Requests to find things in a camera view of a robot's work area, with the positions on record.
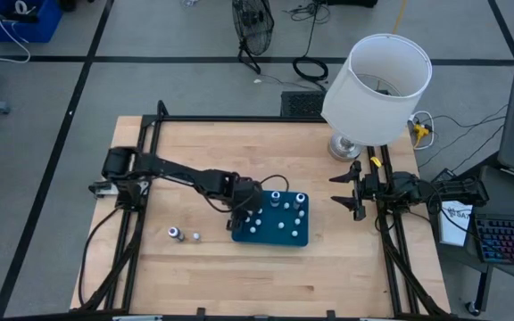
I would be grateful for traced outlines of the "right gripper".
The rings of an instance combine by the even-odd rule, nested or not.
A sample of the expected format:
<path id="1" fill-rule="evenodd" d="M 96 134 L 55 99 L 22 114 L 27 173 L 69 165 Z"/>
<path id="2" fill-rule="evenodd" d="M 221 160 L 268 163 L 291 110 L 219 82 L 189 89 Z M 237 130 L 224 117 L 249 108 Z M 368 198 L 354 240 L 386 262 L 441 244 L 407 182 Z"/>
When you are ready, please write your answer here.
<path id="1" fill-rule="evenodd" d="M 353 181 L 351 197 L 332 196 L 331 200 L 352 211 L 355 221 L 362 221 L 366 217 L 363 201 L 376 201 L 386 194 L 386 184 L 380 182 L 377 174 L 367 174 L 364 178 L 360 178 L 360 173 L 361 162 L 355 160 L 345 174 L 329 179 L 333 183 L 347 184 Z"/>

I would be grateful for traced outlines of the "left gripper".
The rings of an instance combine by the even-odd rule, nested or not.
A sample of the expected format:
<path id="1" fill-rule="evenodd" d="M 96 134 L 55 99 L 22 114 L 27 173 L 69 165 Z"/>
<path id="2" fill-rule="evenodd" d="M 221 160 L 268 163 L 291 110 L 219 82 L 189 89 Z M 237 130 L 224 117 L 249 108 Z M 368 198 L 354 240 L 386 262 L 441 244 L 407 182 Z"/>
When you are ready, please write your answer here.
<path id="1" fill-rule="evenodd" d="M 250 177 L 235 177 L 228 197 L 230 218 L 227 222 L 228 231 L 238 230 L 244 223 L 244 215 L 236 210 L 256 211 L 261 206 L 262 186 Z"/>

